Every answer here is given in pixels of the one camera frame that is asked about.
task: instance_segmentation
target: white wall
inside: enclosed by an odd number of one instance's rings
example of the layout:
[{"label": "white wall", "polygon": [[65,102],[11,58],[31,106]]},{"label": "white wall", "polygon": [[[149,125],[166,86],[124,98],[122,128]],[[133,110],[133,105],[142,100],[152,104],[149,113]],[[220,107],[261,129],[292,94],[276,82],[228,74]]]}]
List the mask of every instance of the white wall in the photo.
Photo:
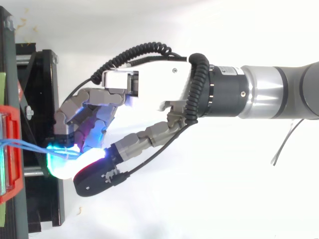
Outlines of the white wall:
[{"label": "white wall", "polygon": [[[59,55],[59,98],[105,61],[148,41],[215,65],[319,60],[317,0],[1,0],[26,25],[18,42]],[[148,117],[147,122],[141,117]],[[164,119],[121,109],[106,143]],[[289,120],[202,119],[122,185],[80,198],[65,181],[66,221],[34,239],[319,238],[319,125],[304,122],[276,167]],[[130,160],[131,168],[154,152]]]}]

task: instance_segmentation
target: blue cable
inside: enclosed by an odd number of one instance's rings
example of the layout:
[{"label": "blue cable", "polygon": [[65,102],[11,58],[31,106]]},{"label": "blue cable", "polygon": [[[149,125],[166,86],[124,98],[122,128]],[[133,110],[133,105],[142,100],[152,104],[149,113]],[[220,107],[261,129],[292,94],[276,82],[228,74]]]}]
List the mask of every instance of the blue cable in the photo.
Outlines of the blue cable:
[{"label": "blue cable", "polygon": [[[65,151],[63,149],[47,149],[47,148],[41,148],[37,145],[34,145],[32,143],[28,143],[28,142],[25,142],[23,140],[20,140],[20,139],[0,139],[0,143],[2,142],[12,142],[12,143],[17,143],[17,144],[21,144],[21,145],[24,145],[24,146],[28,146],[28,147],[31,147],[31,148],[35,148],[37,150],[40,150],[40,151],[43,151],[43,152],[47,152],[47,151],[56,151],[56,150],[61,150],[61,151]],[[73,151],[73,150],[67,150],[67,152],[70,152],[70,153],[74,153],[76,155],[80,155],[81,153],[80,152],[76,152],[76,151]]]},{"label": "blue cable", "polygon": [[0,139],[0,148],[4,147],[6,145],[21,148],[24,150],[39,152],[39,153],[48,153],[48,154],[51,154],[54,156],[58,156],[61,158],[68,158],[68,159],[76,159],[76,158],[78,158],[78,156],[81,155],[80,152],[77,152],[74,150],[41,148],[37,145],[25,142],[25,141],[20,140],[20,139]]}]

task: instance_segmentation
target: silver screw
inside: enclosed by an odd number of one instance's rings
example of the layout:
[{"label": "silver screw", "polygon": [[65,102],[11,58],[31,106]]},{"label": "silver screw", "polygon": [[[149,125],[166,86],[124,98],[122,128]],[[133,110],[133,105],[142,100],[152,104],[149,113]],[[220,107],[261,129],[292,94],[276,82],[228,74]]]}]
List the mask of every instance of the silver screw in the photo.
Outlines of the silver screw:
[{"label": "silver screw", "polygon": [[10,31],[14,31],[16,29],[16,20],[13,16],[8,16],[4,21],[4,26]]},{"label": "silver screw", "polygon": [[32,116],[34,115],[34,111],[31,109],[30,106],[25,107],[25,116],[28,120],[32,119]]},{"label": "silver screw", "polygon": [[54,64],[58,64],[59,63],[59,56],[58,55],[53,55],[52,56],[52,62]]}]

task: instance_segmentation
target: red plastic part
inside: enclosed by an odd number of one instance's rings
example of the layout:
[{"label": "red plastic part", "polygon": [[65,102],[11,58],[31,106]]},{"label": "red plastic part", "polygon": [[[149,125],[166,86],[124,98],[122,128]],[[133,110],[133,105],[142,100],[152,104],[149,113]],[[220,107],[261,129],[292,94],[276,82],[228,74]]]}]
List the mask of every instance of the red plastic part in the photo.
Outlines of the red plastic part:
[{"label": "red plastic part", "polygon": [[[21,139],[20,111],[11,106],[0,106],[0,113],[7,114],[5,117],[6,138]],[[6,193],[0,196],[0,204],[13,198],[23,188],[21,149],[7,146],[7,159],[11,188],[7,189]]]}]

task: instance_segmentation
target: black frame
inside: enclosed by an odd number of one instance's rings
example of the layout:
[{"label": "black frame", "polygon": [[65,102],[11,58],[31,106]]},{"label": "black frame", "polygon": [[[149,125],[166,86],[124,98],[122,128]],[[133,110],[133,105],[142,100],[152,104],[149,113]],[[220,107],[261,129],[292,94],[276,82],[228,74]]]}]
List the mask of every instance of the black frame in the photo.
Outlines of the black frame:
[{"label": "black frame", "polygon": [[[54,113],[57,110],[58,88],[55,53],[36,51],[35,44],[16,44],[17,55],[30,55],[28,65],[18,65],[18,79],[25,99],[20,101],[22,139],[46,147],[54,138]],[[34,116],[28,120],[25,108],[30,106]],[[26,201],[29,233],[40,232],[41,222],[52,221],[54,227],[65,220],[63,181],[49,175],[46,155],[23,151],[24,166],[40,166],[44,176],[26,177]]]}]

